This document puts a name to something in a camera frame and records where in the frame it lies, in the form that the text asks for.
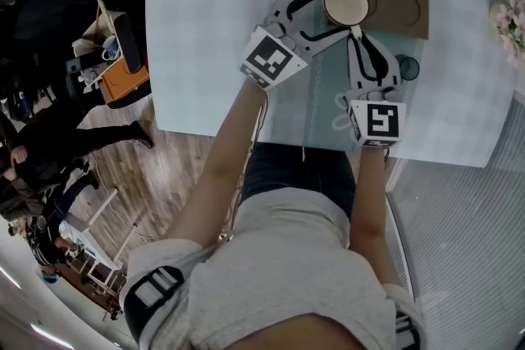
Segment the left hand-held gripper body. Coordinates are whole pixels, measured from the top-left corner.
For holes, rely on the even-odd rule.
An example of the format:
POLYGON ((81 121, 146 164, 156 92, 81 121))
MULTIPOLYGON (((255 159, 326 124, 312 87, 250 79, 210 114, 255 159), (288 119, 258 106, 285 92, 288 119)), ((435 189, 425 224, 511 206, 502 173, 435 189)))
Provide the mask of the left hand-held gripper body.
POLYGON ((270 90, 307 68, 313 61, 299 37, 304 18, 291 21, 270 16, 255 25, 240 63, 240 72, 262 90, 270 90))

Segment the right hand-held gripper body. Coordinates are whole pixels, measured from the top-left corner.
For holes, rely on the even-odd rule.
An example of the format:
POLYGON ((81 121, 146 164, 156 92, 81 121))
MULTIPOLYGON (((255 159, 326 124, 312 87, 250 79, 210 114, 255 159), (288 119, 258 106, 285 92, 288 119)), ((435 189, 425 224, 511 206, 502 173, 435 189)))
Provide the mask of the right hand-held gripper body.
POLYGON ((389 148, 403 139, 407 107, 397 88, 350 90, 346 100, 357 145, 389 148))

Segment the dark glass cup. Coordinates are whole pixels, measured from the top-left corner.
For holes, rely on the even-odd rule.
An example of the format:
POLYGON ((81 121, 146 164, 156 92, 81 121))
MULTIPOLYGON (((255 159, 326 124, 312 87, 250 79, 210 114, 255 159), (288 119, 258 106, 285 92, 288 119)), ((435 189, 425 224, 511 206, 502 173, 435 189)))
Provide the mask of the dark glass cup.
POLYGON ((414 57, 400 54, 396 56, 396 59, 399 63, 399 73, 402 80, 413 81, 419 76, 420 65, 414 57))

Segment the white ceramic mug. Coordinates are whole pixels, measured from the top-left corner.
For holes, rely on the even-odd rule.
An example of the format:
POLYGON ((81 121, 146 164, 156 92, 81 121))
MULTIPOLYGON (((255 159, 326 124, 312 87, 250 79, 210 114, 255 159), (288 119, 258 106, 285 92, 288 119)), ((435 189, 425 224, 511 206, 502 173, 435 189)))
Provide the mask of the white ceramic mug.
POLYGON ((368 0, 323 0, 323 7, 331 21, 350 27, 355 39, 360 40, 363 37, 360 25, 369 12, 368 0))

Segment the person's left forearm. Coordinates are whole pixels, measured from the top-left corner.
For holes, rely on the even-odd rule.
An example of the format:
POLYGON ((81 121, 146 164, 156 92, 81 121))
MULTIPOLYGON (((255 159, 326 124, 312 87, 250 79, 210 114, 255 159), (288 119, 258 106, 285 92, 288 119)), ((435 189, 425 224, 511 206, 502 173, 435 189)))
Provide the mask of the person's left forearm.
POLYGON ((265 101, 263 90, 249 80, 243 83, 213 140, 203 173, 165 239, 186 239, 204 248, 219 239, 265 101))

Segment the light blue tablecloth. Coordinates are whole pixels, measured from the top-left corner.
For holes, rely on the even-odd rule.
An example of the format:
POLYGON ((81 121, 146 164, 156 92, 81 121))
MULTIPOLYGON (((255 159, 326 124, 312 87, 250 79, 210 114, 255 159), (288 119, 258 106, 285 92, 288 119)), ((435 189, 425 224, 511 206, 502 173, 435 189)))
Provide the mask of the light blue tablecloth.
MULTIPOLYGON (((161 130, 213 136, 244 81, 253 29, 276 0, 146 0, 148 62, 161 130)), ((414 57, 407 125, 393 157, 486 166, 512 101, 516 71, 489 18, 492 0, 430 0, 428 40, 375 33, 414 57)))

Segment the person's dark jeans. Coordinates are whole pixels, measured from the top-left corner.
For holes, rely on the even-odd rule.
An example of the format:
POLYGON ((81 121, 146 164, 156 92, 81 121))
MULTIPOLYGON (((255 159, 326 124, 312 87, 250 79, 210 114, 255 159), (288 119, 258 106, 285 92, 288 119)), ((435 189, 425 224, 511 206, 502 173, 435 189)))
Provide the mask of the person's dark jeans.
POLYGON ((342 151, 257 143, 244 172, 240 202, 284 188, 320 193, 351 216, 356 183, 342 151))

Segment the pink flowers in pot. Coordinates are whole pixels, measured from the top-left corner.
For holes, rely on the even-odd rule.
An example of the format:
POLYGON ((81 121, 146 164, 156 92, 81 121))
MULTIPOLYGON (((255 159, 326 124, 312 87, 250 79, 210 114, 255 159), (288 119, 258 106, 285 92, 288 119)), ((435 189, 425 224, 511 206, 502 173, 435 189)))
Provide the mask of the pink flowers in pot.
POLYGON ((489 13, 508 61, 514 67, 525 66, 525 0, 494 3, 489 13))

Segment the dark rectangular case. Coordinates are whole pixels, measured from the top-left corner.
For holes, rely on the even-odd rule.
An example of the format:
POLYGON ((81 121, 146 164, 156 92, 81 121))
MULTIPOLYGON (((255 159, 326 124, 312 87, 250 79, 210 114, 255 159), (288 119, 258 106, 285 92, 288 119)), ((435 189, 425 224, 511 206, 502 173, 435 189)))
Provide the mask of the dark rectangular case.
POLYGON ((114 27, 128 70, 131 74, 136 74, 143 67, 143 62, 129 15, 127 13, 119 15, 114 20, 114 27))

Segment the white window blinds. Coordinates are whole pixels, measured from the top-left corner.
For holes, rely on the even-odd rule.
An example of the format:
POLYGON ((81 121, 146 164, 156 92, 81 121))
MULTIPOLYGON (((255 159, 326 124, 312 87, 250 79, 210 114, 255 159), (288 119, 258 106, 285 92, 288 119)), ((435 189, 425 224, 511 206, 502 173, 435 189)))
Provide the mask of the white window blinds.
POLYGON ((408 161, 389 196, 428 350, 525 344, 525 104, 483 168, 408 161))

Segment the orange box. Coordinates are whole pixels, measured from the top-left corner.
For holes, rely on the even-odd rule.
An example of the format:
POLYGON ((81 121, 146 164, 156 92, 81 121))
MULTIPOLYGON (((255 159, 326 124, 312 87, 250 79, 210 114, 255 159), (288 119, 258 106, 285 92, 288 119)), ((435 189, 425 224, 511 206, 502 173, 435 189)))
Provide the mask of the orange box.
POLYGON ((105 102, 110 103, 122 99, 148 80, 147 66, 142 66, 139 71, 132 73, 125 58, 121 58, 102 74, 100 89, 105 102))

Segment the person's grey t-shirt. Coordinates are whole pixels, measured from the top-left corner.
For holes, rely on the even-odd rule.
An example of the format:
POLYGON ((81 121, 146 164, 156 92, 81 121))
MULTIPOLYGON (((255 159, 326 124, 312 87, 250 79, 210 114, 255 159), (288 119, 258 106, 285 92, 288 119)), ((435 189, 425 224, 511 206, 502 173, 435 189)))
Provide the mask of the person's grey t-shirt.
POLYGON ((348 246, 349 219, 326 196, 260 193, 241 205, 224 242, 136 248, 120 304, 140 350, 224 350, 307 314, 343 325, 366 350, 427 350, 412 297, 381 284, 348 246))

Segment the cream tote bag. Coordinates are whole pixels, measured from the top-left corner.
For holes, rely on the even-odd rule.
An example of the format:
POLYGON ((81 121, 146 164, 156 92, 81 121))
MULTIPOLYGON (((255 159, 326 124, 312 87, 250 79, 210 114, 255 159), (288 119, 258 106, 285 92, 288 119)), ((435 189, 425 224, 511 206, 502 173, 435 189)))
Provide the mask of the cream tote bag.
POLYGON ((125 15, 123 11, 107 9, 103 0, 97 0, 97 10, 94 22, 72 43, 75 57, 85 55, 102 47, 103 42, 112 35, 116 35, 115 21, 125 15))

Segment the black office chair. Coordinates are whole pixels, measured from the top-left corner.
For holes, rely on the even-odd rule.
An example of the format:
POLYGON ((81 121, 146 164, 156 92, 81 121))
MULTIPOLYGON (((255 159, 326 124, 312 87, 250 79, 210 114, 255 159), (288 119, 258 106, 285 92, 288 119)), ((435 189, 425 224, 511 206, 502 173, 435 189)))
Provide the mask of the black office chair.
MULTIPOLYGON (((131 19, 143 66, 148 67, 145 0, 103 0, 131 19)), ((73 42, 94 22, 97 0, 15 0, 0 5, 0 99, 28 112, 43 92, 85 114, 92 98, 125 107, 151 92, 149 80, 122 99, 106 103, 102 74, 116 61, 102 59, 103 46, 75 57, 73 42)))

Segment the white desk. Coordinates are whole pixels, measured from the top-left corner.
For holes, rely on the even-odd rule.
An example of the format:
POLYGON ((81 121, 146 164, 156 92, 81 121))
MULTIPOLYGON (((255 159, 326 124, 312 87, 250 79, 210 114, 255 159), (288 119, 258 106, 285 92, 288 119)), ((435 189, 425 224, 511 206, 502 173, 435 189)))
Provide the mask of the white desk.
POLYGON ((117 275, 123 267, 121 260, 121 254, 123 253, 128 242, 132 236, 136 234, 137 226, 133 224, 127 228, 127 236, 121 246, 118 248, 114 257, 110 257, 103 246, 95 239, 90 232, 97 219, 103 214, 103 212, 109 208, 112 204, 112 199, 118 194, 118 190, 112 188, 107 191, 106 197, 95 207, 95 213, 88 220, 81 220, 77 216, 71 215, 61 223, 61 228, 64 228, 66 232, 70 233, 70 237, 74 243, 82 243, 85 246, 85 251, 89 257, 93 259, 93 264, 86 271, 83 265, 82 270, 79 272, 80 275, 86 275, 88 280, 94 282, 105 294, 114 298, 118 292, 113 288, 116 283, 117 275), (97 268, 105 266, 109 269, 107 275, 99 280, 95 277, 94 272, 97 268))

